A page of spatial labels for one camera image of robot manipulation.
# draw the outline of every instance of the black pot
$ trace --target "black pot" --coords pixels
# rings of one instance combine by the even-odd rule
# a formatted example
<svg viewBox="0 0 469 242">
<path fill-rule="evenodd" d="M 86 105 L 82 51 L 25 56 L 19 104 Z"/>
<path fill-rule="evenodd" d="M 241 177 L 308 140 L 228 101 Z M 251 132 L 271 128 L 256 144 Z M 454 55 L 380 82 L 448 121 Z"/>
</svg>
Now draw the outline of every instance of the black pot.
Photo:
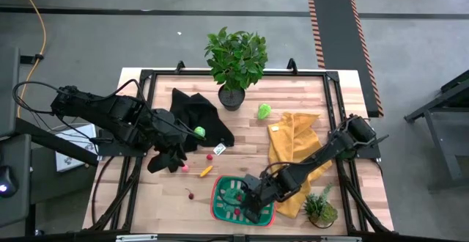
<svg viewBox="0 0 469 242">
<path fill-rule="evenodd" d="M 225 86 L 222 85 L 218 91 L 218 99 L 220 99 L 221 104 L 228 111 L 238 110 L 246 96 L 245 91 L 243 89 L 227 91 L 224 88 Z"/>
</svg>

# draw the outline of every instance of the orange cable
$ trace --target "orange cable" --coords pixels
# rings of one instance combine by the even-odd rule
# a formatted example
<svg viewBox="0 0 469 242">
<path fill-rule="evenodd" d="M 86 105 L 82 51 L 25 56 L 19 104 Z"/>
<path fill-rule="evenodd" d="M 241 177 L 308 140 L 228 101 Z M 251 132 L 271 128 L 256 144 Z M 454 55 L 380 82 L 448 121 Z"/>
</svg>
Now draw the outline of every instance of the orange cable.
<svg viewBox="0 0 469 242">
<path fill-rule="evenodd" d="M 43 17 L 41 17 L 41 14 L 37 10 L 36 5 L 34 4 L 34 2 L 32 0 L 29 0 L 29 3 L 31 3 L 32 7 L 34 8 L 34 11 L 36 11 L 37 17 L 39 18 L 39 21 L 41 23 L 41 27 L 43 28 L 43 46 L 41 47 L 41 51 L 39 52 L 40 55 L 43 55 L 44 48 L 45 48 L 45 43 L 47 41 L 47 32 L 45 31 Z M 34 63 L 32 69 L 29 71 L 28 76 L 26 77 L 26 81 L 29 81 L 29 79 L 31 78 L 31 75 L 34 72 L 34 70 L 36 70 L 36 67 L 39 64 L 39 61 L 40 61 L 40 59 L 36 59 L 36 62 Z M 24 92 L 26 91 L 26 88 L 27 88 L 27 84 L 25 84 L 23 86 L 23 90 L 21 91 L 21 95 L 20 95 L 21 99 L 23 99 Z M 18 115 L 18 117 L 21 117 L 21 107 L 20 106 L 18 107 L 17 115 Z"/>
</svg>

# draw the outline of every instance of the yellow cloth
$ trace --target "yellow cloth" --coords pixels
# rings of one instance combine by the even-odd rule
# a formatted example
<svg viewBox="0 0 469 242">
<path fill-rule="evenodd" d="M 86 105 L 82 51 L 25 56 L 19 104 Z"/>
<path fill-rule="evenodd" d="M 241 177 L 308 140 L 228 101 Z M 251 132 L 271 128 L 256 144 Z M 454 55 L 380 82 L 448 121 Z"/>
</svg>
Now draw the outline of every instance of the yellow cloth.
<svg viewBox="0 0 469 242">
<path fill-rule="evenodd" d="M 311 128 L 311 124 L 316 121 L 318 116 L 318 114 L 284 113 L 280 122 L 269 125 L 270 162 L 300 162 L 320 149 L 319 139 Z M 272 171 L 277 170 L 280 166 L 273 166 Z M 307 181 L 301 186 L 301 190 L 287 201 L 279 203 L 277 211 L 290 218 L 295 218 L 306 199 L 306 195 L 311 190 L 310 182 L 316 180 L 330 166 L 332 166 L 332 161 L 326 162 L 310 173 Z"/>
</svg>

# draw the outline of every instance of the green ball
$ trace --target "green ball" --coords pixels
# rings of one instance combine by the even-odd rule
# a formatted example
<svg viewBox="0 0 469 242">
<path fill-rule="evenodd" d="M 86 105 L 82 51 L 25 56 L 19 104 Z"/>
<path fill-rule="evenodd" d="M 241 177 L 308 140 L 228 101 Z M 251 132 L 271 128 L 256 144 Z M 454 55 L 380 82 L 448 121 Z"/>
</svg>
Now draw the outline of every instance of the green ball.
<svg viewBox="0 0 469 242">
<path fill-rule="evenodd" d="M 203 127 L 196 127 L 194 132 L 199 136 L 205 136 L 205 129 Z"/>
<path fill-rule="evenodd" d="M 267 118 L 271 110 L 272 108 L 268 104 L 263 103 L 261 106 L 259 106 L 259 111 L 257 112 L 257 119 L 263 120 Z"/>
</svg>

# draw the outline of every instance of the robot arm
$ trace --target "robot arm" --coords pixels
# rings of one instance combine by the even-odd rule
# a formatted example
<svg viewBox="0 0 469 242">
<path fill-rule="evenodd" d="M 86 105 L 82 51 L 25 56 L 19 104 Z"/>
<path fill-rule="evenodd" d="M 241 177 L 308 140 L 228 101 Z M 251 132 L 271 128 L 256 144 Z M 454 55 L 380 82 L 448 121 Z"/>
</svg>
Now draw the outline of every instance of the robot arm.
<svg viewBox="0 0 469 242">
<path fill-rule="evenodd" d="M 102 128 L 99 137 L 92 139 L 100 146 L 100 155 L 143 156 L 155 146 L 160 154 L 169 156 L 165 160 L 170 168 L 184 166 L 182 160 L 187 158 L 182 145 L 191 132 L 171 112 L 151 109 L 143 100 L 115 93 L 101 97 L 71 86 L 59 91 L 51 104 L 52 113 L 59 119 L 81 117 Z"/>
<path fill-rule="evenodd" d="M 264 206 L 273 201 L 283 202 L 298 193 L 309 173 L 325 162 L 338 155 L 345 156 L 350 153 L 353 155 L 356 150 L 377 144 L 385 137 L 377 139 L 376 133 L 362 117 L 350 115 L 335 131 L 330 133 L 325 146 L 300 163 L 288 163 L 272 174 L 267 173 L 267 168 L 260 175 L 260 179 L 246 175 L 244 177 L 246 186 L 243 186 L 246 196 L 241 203 L 243 214 L 253 223 L 257 223 Z M 346 175 L 339 172 L 339 177 L 346 177 Z"/>
</svg>

